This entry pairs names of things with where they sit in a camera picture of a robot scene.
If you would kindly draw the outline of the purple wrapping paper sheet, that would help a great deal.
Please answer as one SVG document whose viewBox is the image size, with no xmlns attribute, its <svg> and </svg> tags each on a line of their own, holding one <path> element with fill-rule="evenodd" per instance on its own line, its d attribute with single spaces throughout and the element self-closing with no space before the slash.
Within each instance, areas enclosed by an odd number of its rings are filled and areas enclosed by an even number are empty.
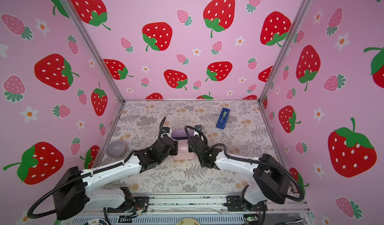
<svg viewBox="0 0 384 225">
<path fill-rule="evenodd" d="M 173 156 L 174 161 L 193 160 L 196 157 L 194 152 L 189 152 L 188 136 L 185 130 L 175 130 L 171 137 L 178 141 L 178 154 Z"/>
</svg>

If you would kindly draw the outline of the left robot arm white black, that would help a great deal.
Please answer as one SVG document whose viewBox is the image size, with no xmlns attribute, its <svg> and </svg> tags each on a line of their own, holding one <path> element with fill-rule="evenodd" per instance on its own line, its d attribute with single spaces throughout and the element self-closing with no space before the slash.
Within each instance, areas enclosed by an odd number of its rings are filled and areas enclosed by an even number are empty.
<svg viewBox="0 0 384 225">
<path fill-rule="evenodd" d="M 145 149 L 133 150 L 120 161 L 93 169 L 80 171 L 70 168 L 55 188 L 39 198 L 28 210 L 29 219 L 38 219 L 55 214 L 57 220 L 65 221 L 82 212 L 86 206 L 96 204 L 91 193 L 100 187 L 129 175 L 135 175 L 155 168 L 169 155 L 178 153 L 178 141 L 169 136 L 158 138 Z M 53 196 L 55 209 L 35 214 L 35 209 L 48 197 Z"/>
</svg>

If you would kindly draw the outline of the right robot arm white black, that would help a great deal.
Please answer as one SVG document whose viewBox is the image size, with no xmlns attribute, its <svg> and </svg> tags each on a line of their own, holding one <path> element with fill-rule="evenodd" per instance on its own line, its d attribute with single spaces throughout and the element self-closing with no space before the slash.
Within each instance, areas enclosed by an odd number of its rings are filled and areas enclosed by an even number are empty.
<svg viewBox="0 0 384 225">
<path fill-rule="evenodd" d="M 272 201 L 284 204 L 286 199 L 302 202 L 305 192 L 293 175 L 268 154 L 260 158 L 247 158 L 229 154 L 224 144 L 208 146 L 202 135 L 188 136 L 188 145 L 202 167 L 232 171 L 253 178 L 256 186 L 248 186 L 241 197 L 250 205 Z"/>
</svg>

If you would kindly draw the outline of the grey round lid disc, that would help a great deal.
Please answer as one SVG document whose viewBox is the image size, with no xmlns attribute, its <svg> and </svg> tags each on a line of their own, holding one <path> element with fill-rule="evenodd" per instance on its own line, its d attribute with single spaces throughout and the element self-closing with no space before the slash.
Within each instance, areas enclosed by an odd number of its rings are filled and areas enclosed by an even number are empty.
<svg viewBox="0 0 384 225">
<path fill-rule="evenodd" d="M 116 140 L 110 142 L 105 149 L 107 157 L 115 159 L 122 157 L 126 152 L 126 144 L 122 140 Z"/>
</svg>

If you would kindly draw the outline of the blue tape dispenser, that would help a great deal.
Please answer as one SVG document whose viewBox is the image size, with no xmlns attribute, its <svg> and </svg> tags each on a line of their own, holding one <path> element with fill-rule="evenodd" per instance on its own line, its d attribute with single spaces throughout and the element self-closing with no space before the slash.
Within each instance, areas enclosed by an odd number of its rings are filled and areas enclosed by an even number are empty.
<svg viewBox="0 0 384 225">
<path fill-rule="evenodd" d="M 230 109 L 228 108 L 222 108 L 221 113 L 219 115 L 216 127 L 219 129 L 224 130 L 225 126 L 227 124 L 228 118 L 230 114 Z"/>
</svg>

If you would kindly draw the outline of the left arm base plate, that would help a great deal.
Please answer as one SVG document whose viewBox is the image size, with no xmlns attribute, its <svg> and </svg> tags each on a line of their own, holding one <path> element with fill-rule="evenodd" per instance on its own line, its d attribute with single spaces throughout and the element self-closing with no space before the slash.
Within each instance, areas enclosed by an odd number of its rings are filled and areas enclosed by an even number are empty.
<svg viewBox="0 0 384 225">
<path fill-rule="evenodd" d="M 149 205 L 150 197 L 133 196 L 128 187 L 120 187 L 118 192 L 123 192 L 124 201 L 116 208 L 107 208 L 108 213 L 142 213 L 146 212 Z"/>
</svg>

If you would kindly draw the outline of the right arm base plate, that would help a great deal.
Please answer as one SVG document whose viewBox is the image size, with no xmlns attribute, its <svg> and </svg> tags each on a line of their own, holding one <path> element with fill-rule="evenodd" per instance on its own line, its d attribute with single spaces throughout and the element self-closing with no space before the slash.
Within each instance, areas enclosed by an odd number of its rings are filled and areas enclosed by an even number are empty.
<svg viewBox="0 0 384 225">
<path fill-rule="evenodd" d="M 268 210 L 266 201 L 261 201 L 256 205 L 245 200 L 245 192 L 249 185 L 246 185 L 239 196 L 227 196 L 224 206 L 229 212 L 266 212 Z"/>
</svg>

